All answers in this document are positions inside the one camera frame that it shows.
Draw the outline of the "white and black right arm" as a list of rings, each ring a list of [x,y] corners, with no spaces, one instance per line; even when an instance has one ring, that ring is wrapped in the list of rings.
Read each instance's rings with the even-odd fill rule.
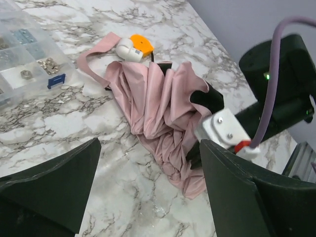
[[[271,41],[248,50],[240,59],[244,74],[257,102],[236,114],[250,138],[257,131],[267,94]],[[316,68],[302,37],[290,34],[281,39],[279,74],[275,105],[264,136],[267,140],[289,127],[305,121],[311,123],[314,108],[310,99],[316,96]]]

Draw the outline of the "pink folding umbrella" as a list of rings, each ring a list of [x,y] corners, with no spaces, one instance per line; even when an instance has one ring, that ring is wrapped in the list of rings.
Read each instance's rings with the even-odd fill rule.
[[[194,199],[206,189],[194,130],[203,118],[224,108],[223,95],[198,77],[190,62],[174,70],[170,62],[123,60],[115,51],[121,39],[108,33],[78,57],[77,66],[112,91],[131,133],[170,183]]]

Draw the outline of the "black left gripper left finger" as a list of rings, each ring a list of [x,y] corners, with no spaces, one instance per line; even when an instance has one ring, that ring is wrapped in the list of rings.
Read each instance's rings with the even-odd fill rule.
[[[0,179],[1,234],[78,234],[101,144],[73,150]]]

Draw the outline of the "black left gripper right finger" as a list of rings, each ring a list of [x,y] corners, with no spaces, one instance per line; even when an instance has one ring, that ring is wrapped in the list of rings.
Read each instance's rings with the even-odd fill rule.
[[[200,155],[219,237],[313,237],[316,186],[242,159],[213,141]]]

